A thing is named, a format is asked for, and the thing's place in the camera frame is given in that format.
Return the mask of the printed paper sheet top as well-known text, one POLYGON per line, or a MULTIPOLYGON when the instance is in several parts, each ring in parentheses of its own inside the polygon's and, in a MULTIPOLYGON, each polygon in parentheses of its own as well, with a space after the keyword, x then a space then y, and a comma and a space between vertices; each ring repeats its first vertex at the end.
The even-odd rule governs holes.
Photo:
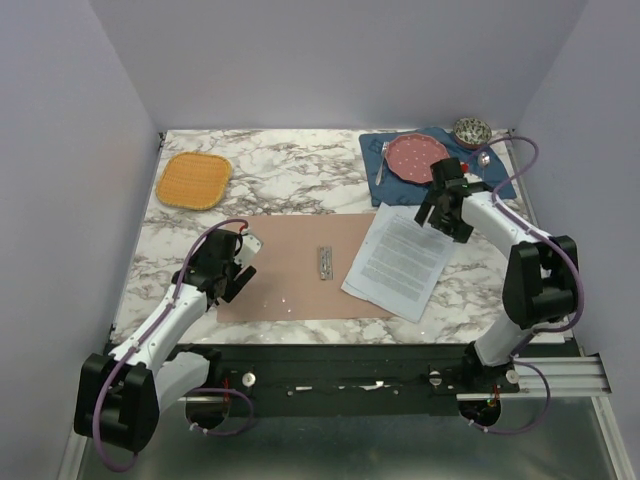
POLYGON ((400 290, 434 290, 455 251, 442 232, 419 226, 416 207, 381 204, 345 279, 365 280, 400 290))

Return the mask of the pink folder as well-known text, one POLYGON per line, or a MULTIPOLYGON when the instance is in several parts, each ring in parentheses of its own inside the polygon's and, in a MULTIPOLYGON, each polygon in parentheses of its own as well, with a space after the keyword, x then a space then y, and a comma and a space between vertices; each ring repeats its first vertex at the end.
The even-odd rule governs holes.
POLYGON ((341 290, 374 215, 264 215, 248 218, 263 242, 251 265, 257 273, 217 321, 275 322, 390 318, 388 311, 341 290), (334 278, 319 276, 318 248, 332 247, 334 278))

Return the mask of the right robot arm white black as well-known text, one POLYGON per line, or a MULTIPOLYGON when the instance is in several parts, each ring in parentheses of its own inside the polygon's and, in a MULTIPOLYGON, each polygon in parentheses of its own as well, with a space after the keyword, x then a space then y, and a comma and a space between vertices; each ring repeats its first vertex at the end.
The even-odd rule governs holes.
POLYGON ((539 333, 570 329, 556 324, 568 316, 578 320, 584 309, 577 245, 568 236, 554 237, 508 208, 483 182, 470 183, 456 158, 431 166, 432 182, 415 216, 465 243, 475 230, 507 259, 502 289, 503 313, 468 348, 470 361, 460 379, 480 392, 496 380, 495 367, 509 363, 539 333))

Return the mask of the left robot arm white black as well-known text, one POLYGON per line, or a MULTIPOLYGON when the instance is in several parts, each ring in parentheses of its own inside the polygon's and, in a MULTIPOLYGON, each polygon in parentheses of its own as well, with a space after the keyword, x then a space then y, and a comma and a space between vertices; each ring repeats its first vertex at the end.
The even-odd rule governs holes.
POLYGON ((248 229, 203 234, 176 271, 160 304, 138 329, 81 368, 76 434, 139 453, 161 413, 184 394, 214 393, 222 380, 208 356, 175 352, 185 332, 220 302, 231 302, 255 275, 262 241, 248 229))

